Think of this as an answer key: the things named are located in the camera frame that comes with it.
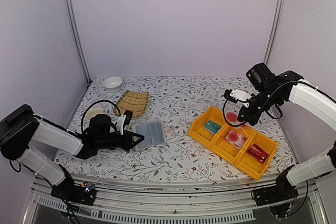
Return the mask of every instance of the red round object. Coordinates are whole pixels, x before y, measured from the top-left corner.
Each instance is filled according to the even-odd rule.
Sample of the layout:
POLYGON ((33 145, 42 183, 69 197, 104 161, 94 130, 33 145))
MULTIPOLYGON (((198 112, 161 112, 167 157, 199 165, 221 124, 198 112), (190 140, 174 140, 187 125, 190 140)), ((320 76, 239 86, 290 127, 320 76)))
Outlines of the red round object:
POLYGON ((238 122, 238 116, 236 115, 235 112, 227 112, 226 119, 228 119, 232 123, 238 122))
POLYGON ((231 142, 237 142, 239 140, 239 136, 236 132, 233 131, 227 135, 227 139, 231 142))

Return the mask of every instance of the camera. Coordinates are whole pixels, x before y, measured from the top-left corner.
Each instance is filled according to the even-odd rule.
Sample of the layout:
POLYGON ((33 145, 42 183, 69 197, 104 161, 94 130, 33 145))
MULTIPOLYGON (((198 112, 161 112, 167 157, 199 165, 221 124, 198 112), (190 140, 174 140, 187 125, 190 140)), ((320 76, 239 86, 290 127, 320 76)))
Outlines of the camera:
POLYGON ((247 71, 246 76, 259 92, 268 88, 275 78, 275 74, 264 63, 254 65, 247 71))

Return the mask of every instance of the black cable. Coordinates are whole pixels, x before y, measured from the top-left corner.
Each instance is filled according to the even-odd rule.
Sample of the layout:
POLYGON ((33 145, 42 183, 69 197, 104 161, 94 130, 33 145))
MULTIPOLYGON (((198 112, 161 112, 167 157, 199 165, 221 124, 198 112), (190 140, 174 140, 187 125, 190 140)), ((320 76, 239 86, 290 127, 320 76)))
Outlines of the black cable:
POLYGON ((110 124, 110 127, 112 127, 115 131, 118 131, 117 127, 116 127, 116 125, 114 123, 111 122, 109 124, 110 124))
POLYGON ((242 101, 242 100, 240 100, 240 99, 236 99, 236 98, 235 98, 235 100, 238 101, 238 102, 241 102, 241 103, 248 103, 248 101, 245 101, 245 102, 244 102, 244 101, 242 101))
MULTIPOLYGON (((68 212, 68 215, 70 215, 70 211, 68 207, 67 207, 67 212, 68 212)), ((71 221, 72 224, 76 224, 70 216, 69 216, 69 220, 71 221)))
POLYGON ((255 188, 253 188, 252 189, 252 191, 251 191, 251 198, 253 199, 253 200, 255 200, 256 198, 253 196, 254 194, 253 194, 253 192, 254 192, 254 190, 255 189, 257 189, 257 188, 262 188, 262 189, 264 189, 264 190, 266 190, 266 191, 270 191, 271 193, 275 193, 276 192, 276 190, 270 190, 270 189, 268 189, 267 187, 263 187, 263 186, 257 186, 257 187, 255 187, 255 188))
POLYGON ((109 100, 99 100, 99 101, 97 101, 97 102, 94 102, 93 104, 91 104, 91 105, 85 110, 85 112, 84 112, 84 114, 83 114, 83 116, 82 116, 82 119, 81 119, 81 121, 80 121, 80 129, 81 129, 82 134, 83 134, 83 131, 84 131, 84 130, 83 130, 83 123, 84 123, 84 117, 85 117, 86 113, 88 113, 88 111, 89 111, 90 108, 92 108, 94 105, 96 105, 97 103, 100 103, 100 102, 108 102, 108 103, 112 104, 112 105, 116 108, 116 110, 118 110, 119 116, 121 116, 121 112, 120 112, 118 106, 117 106, 114 102, 111 102, 111 101, 109 101, 109 100))
POLYGON ((298 211, 300 211, 300 209, 303 207, 304 203, 306 202, 306 199, 308 197, 308 189, 309 189, 308 181, 306 181, 306 184, 307 184, 307 189, 306 189, 306 195, 304 196, 303 202, 301 203, 300 207, 295 212, 291 212, 289 215, 287 215, 287 217, 292 216, 296 214, 298 211))
MULTIPOLYGON (((50 183, 49 180, 47 180, 46 178, 44 178, 44 180, 49 184, 49 186, 50 186, 51 188, 54 188, 54 186, 50 183)), ((72 209, 72 205, 71 205, 69 202, 67 202, 65 199, 63 199, 62 196, 58 193, 57 190, 55 190, 55 192, 57 193, 58 197, 63 201, 63 203, 67 206, 68 214, 70 214, 70 212, 71 212, 71 214, 72 214, 72 216, 75 218, 77 224, 80 224, 80 221, 78 220, 77 216, 75 215, 75 213, 74 213, 74 211, 73 211, 73 209, 72 209)))
MULTIPOLYGON (((259 111, 264 111, 264 109, 266 108, 266 104, 270 101, 270 99, 274 96, 274 94, 280 89, 282 88, 283 86, 287 85, 287 84, 291 84, 291 83, 300 83, 300 84, 303 84, 303 85, 306 85, 314 90, 316 90, 317 92, 323 94, 325 97, 327 97, 329 100, 331 100, 332 102, 336 103, 336 100, 331 97, 330 95, 326 94, 325 92, 323 92, 322 90, 319 90, 317 89, 316 87, 314 87, 313 85, 309 84, 309 83, 306 83, 304 81, 289 81, 289 82, 286 82, 286 83, 283 83, 282 85, 280 85, 278 88, 275 89, 275 91, 269 96, 269 98, 266 100, 266 102, 261 106, 261 108, 259 109, 259 111)), ((224 105, 223 105, 223 116, 224 116, 224 120, 225 122, 230 125, 231 127, 239 127, 239 126, 242 126, 244 125, 245 123, 248 123, 252 118, 254 118, 256 115, 259 114, 259 112, 256 112, 254 115, 252 115, 251 117, 249 117, 245 122, 243 123, 240 123, 240 124, 237 124, 237 125, 233 125, 233 124, 230 124, 228 122, 228 120, 226 119, 226 116, 225 116, 225 105, 227 103, 228 100, 226 100, 224 102, 224 105)))
POLYGON ((277 120, 277 119, 280 119, 280 118, 283 117, 283 112, 282 112, 281 108, 280 108, 277 104, 275 105, 275 107, 277 108, 277 110, 278 110, 279 113, 280 113, 280 115, 279 115, 278 118, 276 118, 276 117, 273 116, 271 113, 269 113, 269 111, 266 111, 266 114, 267 114, 270 118, 277 120))
POLYGON ((19 169, 18 170, 15 169, 14 165, 12 164, 12 160, 9 160, 9 164, 15 172, 17 172, 17 173, 21 172, 21 163, 18 162, 18 164, 19 164, 19 169))

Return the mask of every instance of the white bracket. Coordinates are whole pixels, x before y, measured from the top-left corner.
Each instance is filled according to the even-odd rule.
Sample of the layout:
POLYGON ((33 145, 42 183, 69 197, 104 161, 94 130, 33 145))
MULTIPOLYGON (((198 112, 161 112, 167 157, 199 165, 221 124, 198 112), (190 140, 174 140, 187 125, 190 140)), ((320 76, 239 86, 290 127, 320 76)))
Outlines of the white bracket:
POLYGON ((118 120, 117 120, 116 127, 117 127, 117 130, 120 132, 120 135, 124 134, 124 123, 125 123, 125 120, 126 120, 126 115, 121 115, 118 118, 118 120))
POLYGON ((239 101, 243 101, 243 106, 245 106, 247 108, 249 107, 249 103, 245 102, 245 101, 252 98, 252 96, 249 93, 247 93, 243 90, 239 90, 239 89, 232 90, 232 92, 230 93, 230 96, 239 100, 239 101))

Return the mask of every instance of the white wall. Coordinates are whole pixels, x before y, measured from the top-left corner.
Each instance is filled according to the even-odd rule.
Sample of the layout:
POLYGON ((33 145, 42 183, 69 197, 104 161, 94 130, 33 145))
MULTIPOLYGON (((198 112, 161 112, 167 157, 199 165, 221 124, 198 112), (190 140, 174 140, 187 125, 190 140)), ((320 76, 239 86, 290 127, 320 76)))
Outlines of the white wall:
MULTIPOLYGON (((336 97, 336 0, 285 0, 270 69, 293 70, 336 97)), ((325 150, 336 133, 292 104, 281 107, 281 124, 299 161, 325 150)), ((318 179, 329 223, 336 223, 336 174, 318 179)))
POLYGON ((276 0, 73 0, 90 74, 244 76, 276 0))
MULTIPOLYGON (((64 0, 1 0, 0 56, 0 119, 27 103, 65 125, 86 84, 64 0)), ((0 223, 22 222, 33 179, 0 157, 0 223)))

